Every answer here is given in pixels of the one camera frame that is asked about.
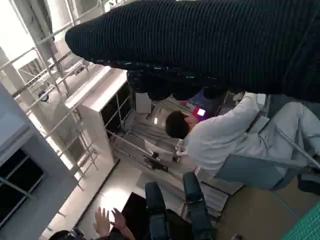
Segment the black blue-taped left hand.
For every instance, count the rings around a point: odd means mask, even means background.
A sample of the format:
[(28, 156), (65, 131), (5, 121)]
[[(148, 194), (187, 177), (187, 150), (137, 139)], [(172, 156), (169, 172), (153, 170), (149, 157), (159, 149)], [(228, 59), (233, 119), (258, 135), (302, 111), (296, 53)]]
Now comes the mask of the black blue-taped left hand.
[(155, 181), (145, 185), (149, 232), (152, 240), (214, 240), (216, 238), (217, 231), (211, 224), (205, 196), (193, 172), (183, 175), (183, 187), (189, 221), (167, 209), (160, 187)]

